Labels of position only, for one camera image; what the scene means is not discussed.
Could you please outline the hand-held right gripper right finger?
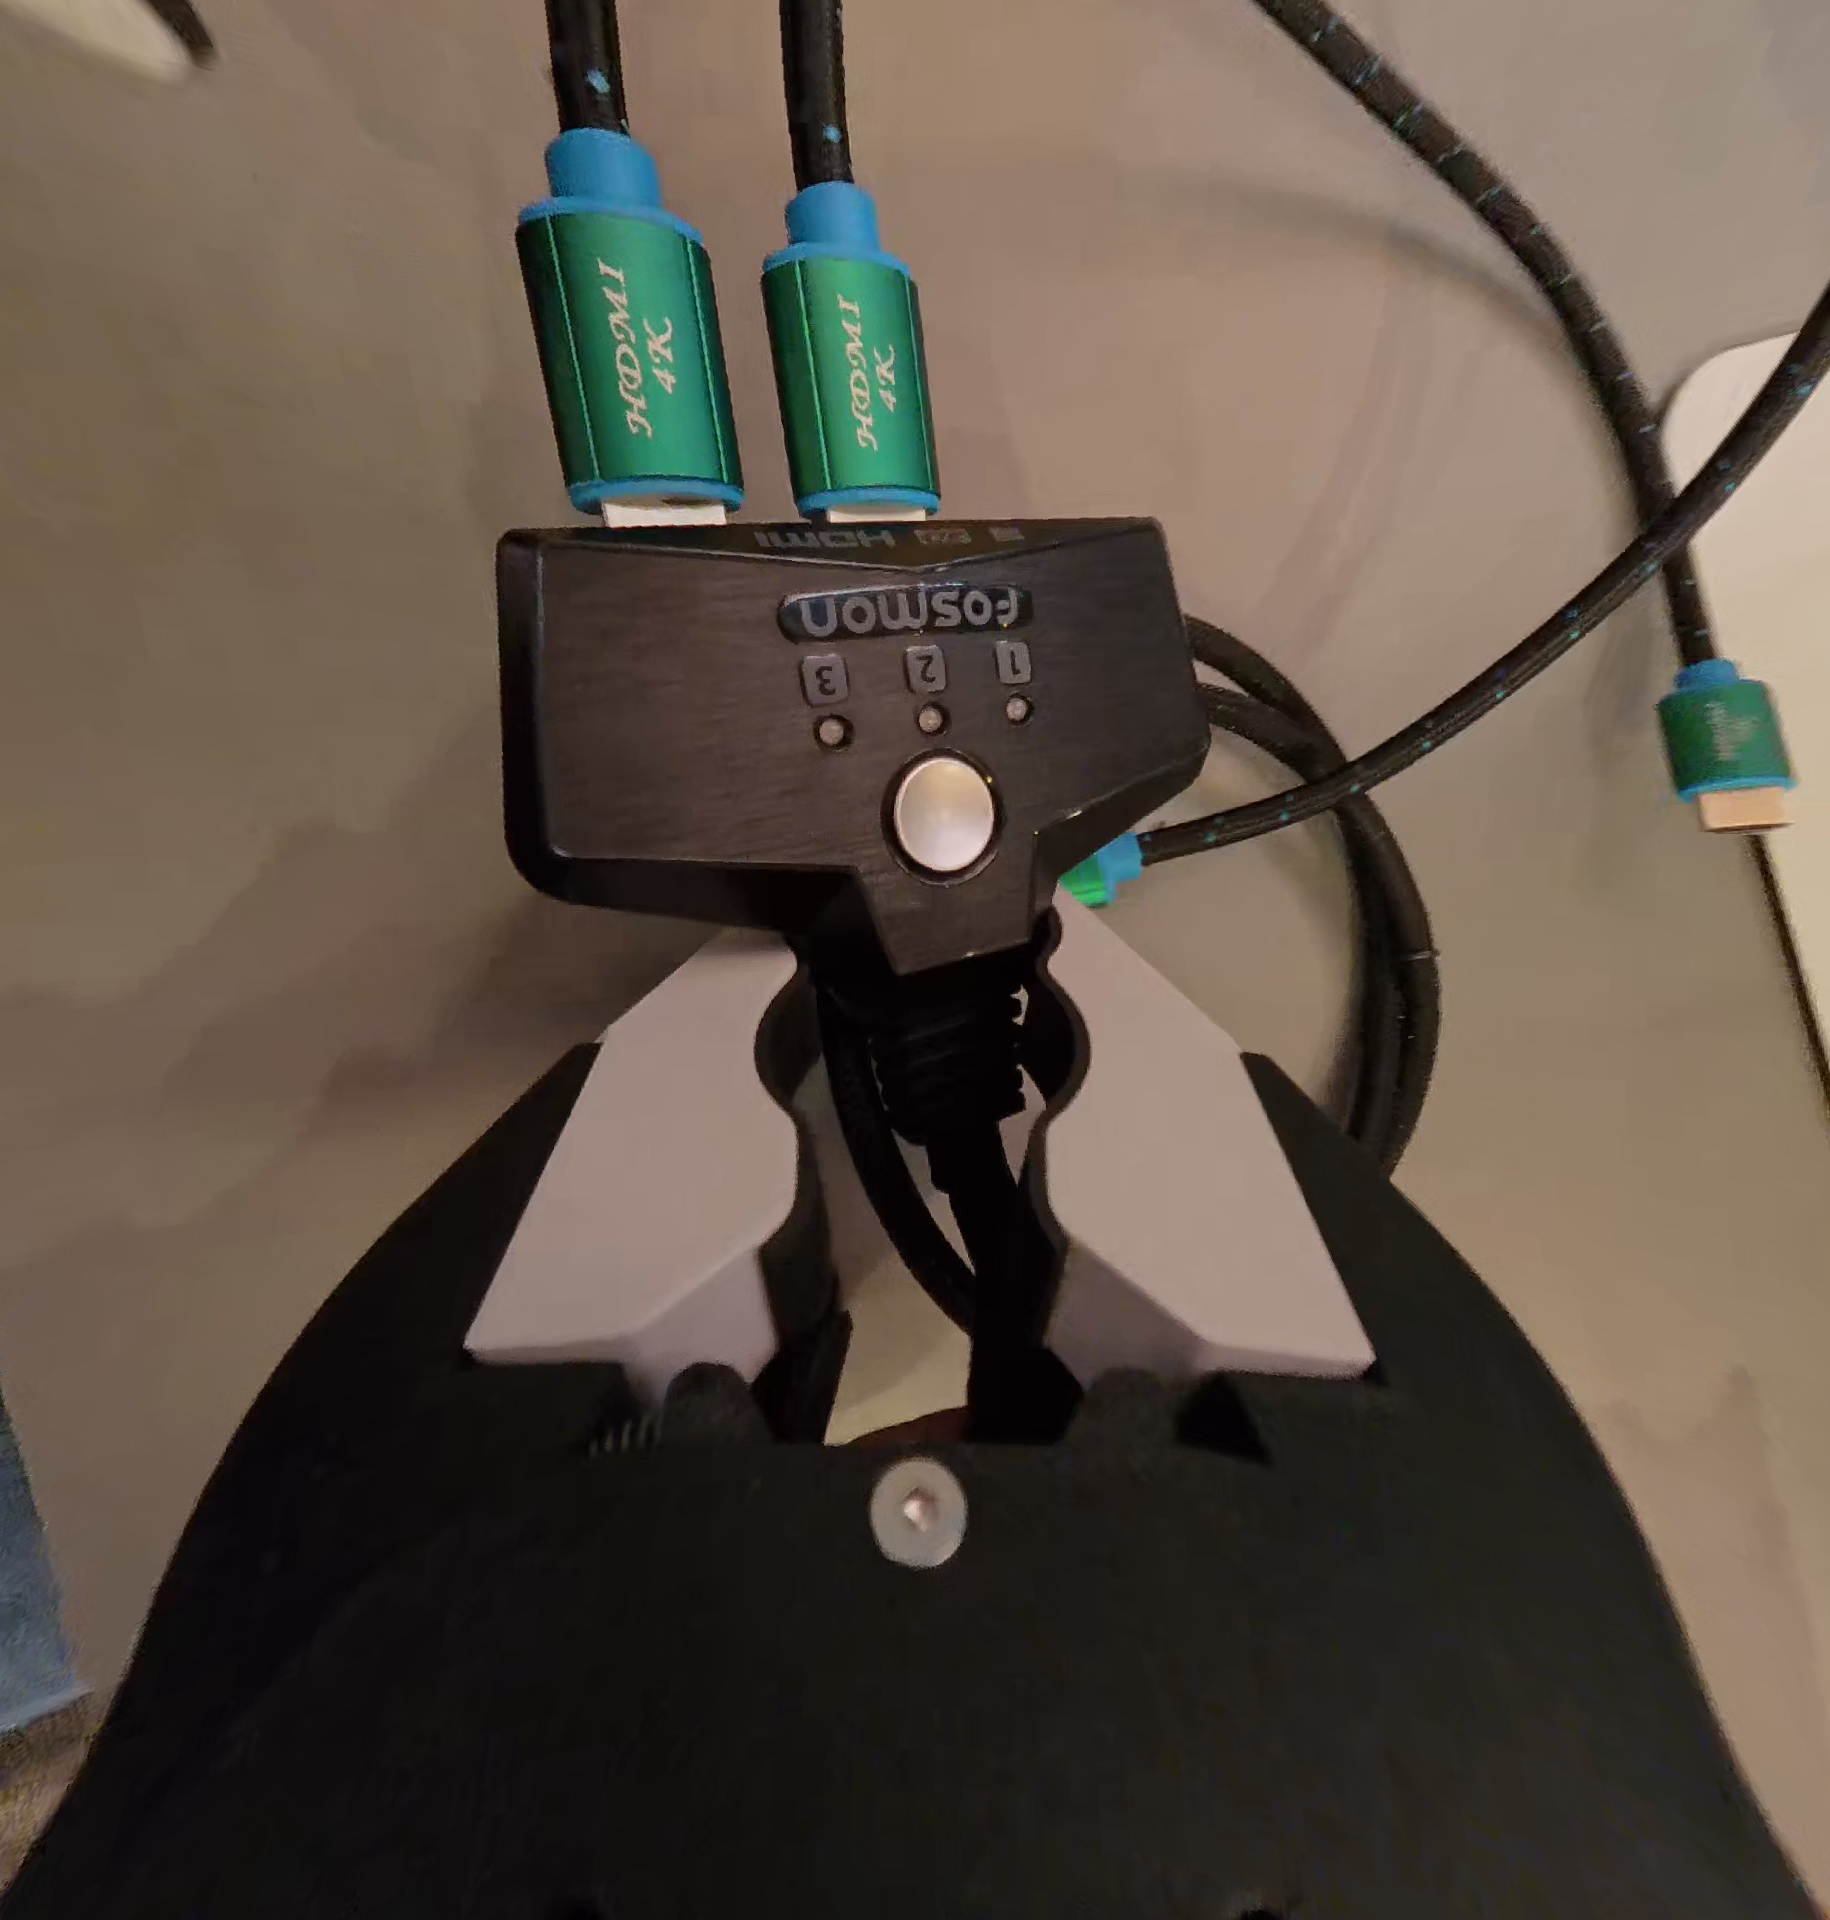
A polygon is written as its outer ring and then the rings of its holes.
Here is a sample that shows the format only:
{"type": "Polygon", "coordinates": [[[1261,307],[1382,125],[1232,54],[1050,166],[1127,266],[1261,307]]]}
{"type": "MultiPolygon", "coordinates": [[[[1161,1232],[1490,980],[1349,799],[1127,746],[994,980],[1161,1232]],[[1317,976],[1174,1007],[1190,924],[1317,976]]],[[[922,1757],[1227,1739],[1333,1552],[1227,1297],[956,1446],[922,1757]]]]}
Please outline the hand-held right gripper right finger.
{"type": "Polygon", "coordinates": [[[1069,1072],[1028,1140],[1050,1267],[1046,1351],[1111,1373],[1360,1379],[1347,1297],[1237,1042],[1098,915],[1060,915],[1046,1007],[1069,1072]]]}

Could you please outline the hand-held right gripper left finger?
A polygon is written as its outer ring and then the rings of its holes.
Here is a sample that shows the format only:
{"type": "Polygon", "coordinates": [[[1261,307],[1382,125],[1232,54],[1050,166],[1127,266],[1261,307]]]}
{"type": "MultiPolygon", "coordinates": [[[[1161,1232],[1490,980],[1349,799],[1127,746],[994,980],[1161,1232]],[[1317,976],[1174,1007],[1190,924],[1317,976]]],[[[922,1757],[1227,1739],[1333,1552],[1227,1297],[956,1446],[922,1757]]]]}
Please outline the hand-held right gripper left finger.
{"type": "Polygon", "coordinates": [[[489,1365],[609,1362],[656,1407],[693,1365],[756,1383],[842,1329],[795,1113],[812,995],[725,932],[598,1042],[465,1329],[489,1365]]]}

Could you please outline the black hdmi switch box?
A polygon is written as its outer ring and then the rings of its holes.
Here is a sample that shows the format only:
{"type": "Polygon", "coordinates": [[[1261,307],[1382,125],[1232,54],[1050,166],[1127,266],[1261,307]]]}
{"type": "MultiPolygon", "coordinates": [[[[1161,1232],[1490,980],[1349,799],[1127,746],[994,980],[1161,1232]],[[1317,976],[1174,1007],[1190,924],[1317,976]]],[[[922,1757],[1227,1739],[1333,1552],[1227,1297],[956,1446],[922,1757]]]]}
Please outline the black hdmi switch box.
{"type": "Polygon", "coordinates": [[[1206,850],[1138,821],[1211,733],[1345,765],[1263,657],[1185,620],[1149,516],[526,530],[495,553],[500,795],[550,899],[775,933],[860,1188],[974,1339],[971,1398],[1046,1415],[1050,1267],[1028,1140],[1069,1072],[1060,915],[1206,850]]]}

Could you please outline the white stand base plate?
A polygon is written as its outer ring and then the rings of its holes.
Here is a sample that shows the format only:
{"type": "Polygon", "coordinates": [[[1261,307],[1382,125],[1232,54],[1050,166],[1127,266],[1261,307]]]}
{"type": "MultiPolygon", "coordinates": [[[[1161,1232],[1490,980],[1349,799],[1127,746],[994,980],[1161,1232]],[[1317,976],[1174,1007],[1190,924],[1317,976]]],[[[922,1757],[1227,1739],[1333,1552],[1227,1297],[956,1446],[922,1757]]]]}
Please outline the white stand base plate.
{"type": "Polygon", "coordinates": [[[1755,866],[1830,1113],[1830,375],[1694,561],[1718,645],[1771,690],[1791,760],[1791,821],[1755,866]]]}

